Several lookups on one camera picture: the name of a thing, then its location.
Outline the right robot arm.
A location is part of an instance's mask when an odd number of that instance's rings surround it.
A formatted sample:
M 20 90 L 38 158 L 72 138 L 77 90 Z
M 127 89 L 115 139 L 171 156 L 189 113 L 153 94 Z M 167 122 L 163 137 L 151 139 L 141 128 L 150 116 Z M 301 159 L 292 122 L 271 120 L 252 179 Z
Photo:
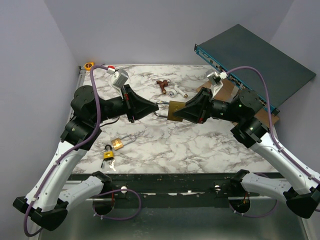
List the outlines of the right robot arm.
M 175 109 L 173 116 L 194 124 L 203 124 L 208 118 L 236 123 L 231 129 L 234 138 L 267 160 L 284 180 L 240 170 L 230 181 L 230 191 L 236 196 L 249 192 L 284 202 L 294 214 L 308 219 L 320 204 L 320 174 L 287 151 L 255 117 L 263 107 L 258 98 L 255 92 L 244 90 L 225 102 L 213 99 L 212 91 L 203 87 L 182 108 Z

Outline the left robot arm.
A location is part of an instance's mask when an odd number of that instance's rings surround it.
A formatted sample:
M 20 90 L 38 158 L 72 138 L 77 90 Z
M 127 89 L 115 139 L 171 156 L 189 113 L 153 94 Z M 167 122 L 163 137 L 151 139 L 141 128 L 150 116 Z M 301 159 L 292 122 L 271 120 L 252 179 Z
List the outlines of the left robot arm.
M 126 84 L 121 96 L 104 100 L 96 87 L 79 87 L 71 101 L 74 111 L 66 124 L 56 153 L 38 183 L 26 195 L 17 197 L 13 206 L 41 229 L 53 231 L 65 220 L 68 212 L 86 199 L 107 197 L 111 191 L 111 179 L 100 171 L 87 180 L 62 192 L 63 186 L 78 162 L 90 150 L 100 133 L 100 124 L 112 118 L 126 115 L 133 123 L 158 111 L 156 103 L 137 95 Z

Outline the small brass long-shackle padlock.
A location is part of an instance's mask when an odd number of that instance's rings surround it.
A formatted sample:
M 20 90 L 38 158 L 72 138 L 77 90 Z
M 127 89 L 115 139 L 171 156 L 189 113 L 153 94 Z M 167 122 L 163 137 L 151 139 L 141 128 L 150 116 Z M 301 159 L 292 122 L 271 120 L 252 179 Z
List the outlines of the small brass long-shackle padlock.
M 112 148 L 117 151 L 123 148 L 126 145 L 129 145 L 137 140 L 137 136 L 135 134 L 128 134 L 123 137 L 117 137 L 111 140 Z

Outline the large brass padlock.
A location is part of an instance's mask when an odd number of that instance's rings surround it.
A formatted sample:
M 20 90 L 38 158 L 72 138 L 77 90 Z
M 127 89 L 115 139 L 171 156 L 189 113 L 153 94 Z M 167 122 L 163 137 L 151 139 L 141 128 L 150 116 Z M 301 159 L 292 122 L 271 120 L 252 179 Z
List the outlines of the large brass padlock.
M 168 105 L 168 113 L 167 115 L 160 115 L 156 112 L 153 114 L 159 118 L 167 119 L 168 121 L 174 121 L 174 122 L 182 122 L 183 118 L 175 116 L 174 113 L 178 110 L 184 108 L 186 106 L 185 102 L 181 101 L 158 101 L 156 104 L 159 105 Z

